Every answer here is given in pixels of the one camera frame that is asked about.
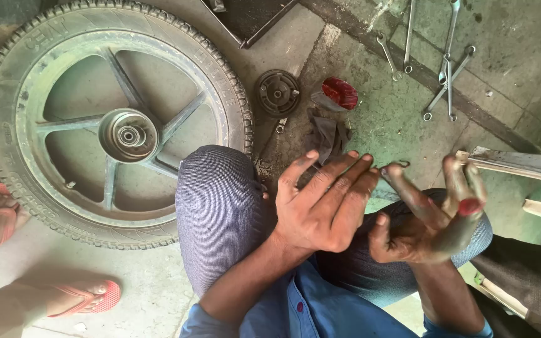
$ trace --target tire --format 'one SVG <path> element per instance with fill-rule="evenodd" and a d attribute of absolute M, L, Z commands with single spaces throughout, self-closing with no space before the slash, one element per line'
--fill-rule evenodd
<path fill-rule="evenodd" d="M 0 50 L 0 178 L 20 205 L 45 225 L 75 241 L 118 250 L 144 250 L 178 241 L 176 220 L 147 227 L 117 227 L 85 218 L 48 194 L 27 168 L 16 126 L 29 70 L 44 53 L 72 37 L 104 29 L 156 38 L 188 57 L 222 93 L 229 146 L 252 154 L 250 105 L 237 75 L 216 47 L 190 24 L 156 7 L 134 1 L 83 0 L 57 5 L 25 23 Z"/>

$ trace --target blue shirt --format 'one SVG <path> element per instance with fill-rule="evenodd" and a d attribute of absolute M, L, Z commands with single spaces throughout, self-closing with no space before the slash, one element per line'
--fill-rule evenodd
<path fill-rule="evenodd" d="M 489 324 L 481 332 L 447 332 L 425 317 L 426 338 L 492 338 Z M 181 338 L 253 337 L 417 337 L 373 303 L 323 280 L 309 261 L 276 281 L 247 313 L 239 327 L 208 315 L 199 304 L 189 311 Z"/>

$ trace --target greasy hand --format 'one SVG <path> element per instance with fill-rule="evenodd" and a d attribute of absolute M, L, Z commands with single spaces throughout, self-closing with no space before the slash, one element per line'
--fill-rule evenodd
<path fill-rule="evenodd" d="M 362 224 L 379 170 L 369 169 L 373 163 L 371 155 L 358 159 L 358 153 L 350 151 L 320 169 L 299 190 L 297 180 L 318 158 L 318 151 L 309 151 L 293 161 L 279 178 L 276 196 L 279 221 L 274 234 L 286 245 L 308 253 L 318 250 L 337 253 L 350 246 Z"/>
<path fill-rule="evenodd" d="M 377 262 L 443 262 L 469 245 L 483 214 L 485 186 L 474 165 L 466 166 L 465 177 L 462 163 L 453 156 L 445 157 L 442 164 L 448 195 L 441 207 L 404 177 L 400 165 L 381 168 L 383 177 L 414 216 L 390 229 L 389 216 L 378 215 L 368 233 L 370 255 Z"/>

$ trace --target wheel spoke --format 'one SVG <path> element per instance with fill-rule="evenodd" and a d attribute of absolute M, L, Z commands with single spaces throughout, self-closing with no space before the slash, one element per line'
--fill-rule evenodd
<path fill-rule="evenodd" d="M 37 132 L 51 133 L 56 131 L 69 131 L 73 129 L 85 129 L 97 127 L 103 115 L 79 117 L 77 119 L 62 120 L 56 122 L 45 122 L 37 124 Z"/>
<path fill-rule="evenodd" d="M 178 170 L 176 168 L 164 162 L 161 162 L 155 158 L 154 160 L 145 162 L 141 165 L 146 168 L 152 169 L 155 172 L 164 174 L 168 177 L 172 177 L 173 179 L 178 179 Z"/>
<path fill-rule="evenodd" d="M 205 91 L 200 92 L 189 104 L 162 128 L 162 144 L 166 143 L 191 114 L 206 100 Z"/>
<path fill-rule="evenodd" d="M 114 203 L 114 193 L 116 190 L 116 171 L 118 169 L 118 161 L 106 156 L 106 182 L 103 186 L 103 207 L 106 210 L 112 210 Z"/>
<path fill-rule="evenodd" d="M 106 59 L 110 64 L 114 76 L 116 77 L 116 81 L 118 81 L 120 88 L 124 92 L 124 96 L 129 100 L 130 107 L 147 111 L 145 103 L 141 99 L 141 96 L 139 96 L 139 92 L 135 89 L 135 86 L 133 86 L 128 75 L 124 72 L 120 62 L 118 62 L 116 54 L 109 48 L 102 48 L 100 56 Z"/>

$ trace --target orange sandal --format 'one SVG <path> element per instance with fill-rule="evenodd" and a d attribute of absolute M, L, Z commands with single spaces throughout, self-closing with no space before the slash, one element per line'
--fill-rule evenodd
<path fill-rule="evenodd" d="M 113 308 L 118 303 L 118 301 L 120 301 L 120 287 L 119 287 L 119 285 L 116 284 L 115 282 L 111 281 L 111 280 L 107 280 L 106 283 L 108 283 L 108 290 L 106 291 L 105 294 L 103 294 L 103 297 L 101 298 L 99 303 L 93 307 L 93 309 L 90 311 L 90 313 L 98 313 L 98 312 L 108 311 L 109 309 Z M 86 308 L 87 306 L 89 306 L 89 304 L 91 304 L 91 302 L 93 302 L 93 300 L 96 297 L 96 295 L 92 294 L 91 292 L 79 290 L 79 289 L 74 288 L 72 286 L 54 285 L 53 287 L 58 289 L 58 290 L 64 291 L 65 293 L 67 293 L 69 295 L 77 296 L 77 297 L 83 297 L 84 300 L 82 302 L 80 302 L 80 304 L 74 306 L 73 308 L 71 308 L 69 310 L 66 310 L 66 311 L 64 311 L 62 313 L 59 313 L 57 315 L 48 316 L 48 317 L 51 317 L 51 318 L 62 317 L 62 316 L 64 316 L 64 317 L 71 316 L 71 315 L 81 311 L 82 309 Z"/>
<path fill-rule="evenodd" d="M 0 194 L 11 195 L 3 183 L 0 183 Z M 17 203 L 13 207 L 0 207 L 0 216 L 5 216 L 4 233 L 1 236 L 0 244 L 10 239 L 11 235 L 14 234 L 14 230 L 16 229 L 16 209 L 18 206 L 19 204 Z"/>

